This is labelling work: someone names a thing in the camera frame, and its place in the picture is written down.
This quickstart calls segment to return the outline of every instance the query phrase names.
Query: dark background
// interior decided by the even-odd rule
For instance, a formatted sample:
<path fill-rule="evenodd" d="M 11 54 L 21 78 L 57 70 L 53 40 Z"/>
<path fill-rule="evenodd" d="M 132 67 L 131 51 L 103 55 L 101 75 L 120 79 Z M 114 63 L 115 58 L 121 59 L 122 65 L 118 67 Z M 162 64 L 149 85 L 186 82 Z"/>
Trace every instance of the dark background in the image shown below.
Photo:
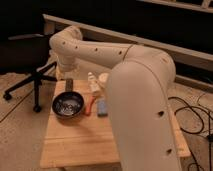
<path fill-rule="evenodd" d="M 28 5 L 53 16 L 213 54 L 213 14 L 137 0 L 13 0 L 0 7 L 0 28 L 5 24 L 9 24 L 10 28 L 20 26 L 14 16 L 17 13 L 25 15 Z M 10 13 L 10 18 L 4 17 L 5 12 Z M 197 71 L 182 64 L 177 66 L 181 74 L 184 71 L 185 75 L 198 79 L 203 79 L 203 75 L 213 77 L 212 73 L 204 70 Z"/>

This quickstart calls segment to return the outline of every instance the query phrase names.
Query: floor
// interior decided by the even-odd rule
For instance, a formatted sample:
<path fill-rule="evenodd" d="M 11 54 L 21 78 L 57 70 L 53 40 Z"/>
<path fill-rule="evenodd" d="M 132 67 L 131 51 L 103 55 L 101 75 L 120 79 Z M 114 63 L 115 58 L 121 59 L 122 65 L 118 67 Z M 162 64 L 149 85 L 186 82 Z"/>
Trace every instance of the floor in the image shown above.
<path fill-rule="evenodd" d="M 88 71 L 98 75 L 101 72 L 108 72 L 103 68 L 91 63 L 78 60 L 78 69 L 72 73 L 74 79 L 86 79 Z M 15 82 L 25 78 L 26 75 L 7 74 L 0 76 L 0 96 L 4 90 Z M 13 99 L 9 102 L 0 98 L 0 171 L 57 171 L 58 169 L 41 169 L 39 160 L 42 151 L 42 143 L 45 136 L 47 120 L 51 108 L 55 83 L 43 82 L 40 92 L 40 104 L 42 111 L 34 113 L 33 107 L 33 87 L 32 84 L 12 93 Z M 178 96 L 185 99 L 192 105 L 197 105 L 198 98 L 203 95 L 203 91 L 185 87 L 174 83 L 169 89 L 169 96 Z M 204 94 L 200 98 L 200 103 L 213 110 L 213 95 Z M 182 106 L 177 101 L 170 101 L 175 110 Z M 201 113 L 205 120 L 205 130 L 208 118 Z M 197 130 L 200 122 L 189 110 L 184 110 L 178 114 L 178 121 L 187 130 Z M 199 164 L 208 171 L 208 141 L 196 135 L 185 134 L 189 147 L 195 154 Z M 193 162 L 192 157 L 181 159 L 183 170 L 187 170 L 189 163 Z M 120 164 L 99 165 L 90 167 L 72 167 L 68 171 L 121 171 Z"/>

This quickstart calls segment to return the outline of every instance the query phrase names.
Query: chair base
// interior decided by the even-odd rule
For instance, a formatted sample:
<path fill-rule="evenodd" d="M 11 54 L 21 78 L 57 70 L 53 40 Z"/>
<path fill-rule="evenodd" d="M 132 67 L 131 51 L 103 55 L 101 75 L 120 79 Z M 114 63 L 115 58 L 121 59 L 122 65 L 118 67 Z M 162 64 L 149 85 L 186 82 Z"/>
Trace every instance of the chair base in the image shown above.
<path fill-rule="evenodd" d="M 10 92 L 33 81 L 34 82 L 34 98 L 35 98 L 34 99 L 35 104 L 34 104 L 33 110 L 37 113 L 40 112 L 41 106 L 39 105 L 39 86 L 42 85 L 41 80 L 57 81 L 57 79 L 55 77 L 44 75 L 45 72 L 47 72 L 52 67 L 56 67 L 56 65 L 57 65 L 57 63 L 53 62 L 53 63 L 49 64 L 48 66 L 46 66 L 45 68 L 41 69 L 40 71 L 34 71 L 33 73 L 31 73 L 31 76 L 29 76 L 28 78 L 24 79 L 23 81 L 10 87 L 9 89 L 7 89 L 3 95 L 3 98 L 7 101 L 12 99 Z"/>

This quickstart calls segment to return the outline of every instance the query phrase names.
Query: small bottle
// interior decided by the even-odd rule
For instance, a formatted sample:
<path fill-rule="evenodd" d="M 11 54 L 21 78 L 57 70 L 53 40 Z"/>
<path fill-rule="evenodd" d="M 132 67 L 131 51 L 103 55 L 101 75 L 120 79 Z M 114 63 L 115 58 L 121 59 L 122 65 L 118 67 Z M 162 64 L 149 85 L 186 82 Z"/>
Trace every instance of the small bottle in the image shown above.
<path fill-rule="evenodd" d="M 101 88 L 98 84 L 97 78 L 93 75 L 93 73 L 88 73 L 88 83 L 90 86 L 90 90 L 93 96 L 99 96 L 101 94 Z"/>

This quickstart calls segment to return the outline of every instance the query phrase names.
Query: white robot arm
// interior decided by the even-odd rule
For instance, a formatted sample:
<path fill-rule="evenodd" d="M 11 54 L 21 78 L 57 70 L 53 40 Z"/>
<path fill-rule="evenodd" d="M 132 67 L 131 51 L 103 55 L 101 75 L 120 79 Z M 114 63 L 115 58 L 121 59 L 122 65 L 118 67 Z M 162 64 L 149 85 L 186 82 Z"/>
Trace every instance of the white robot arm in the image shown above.
<path fill-rule="evenodd" d="M 134 44 L 83 41 L 68 27 L 50 46 L 61 72 L 75 57 L 112 68 L 106 86 L 107 107 L 124 171 L 180 171 L 169 116 L 167 89 L 175 66 L 162 50 Z"/>

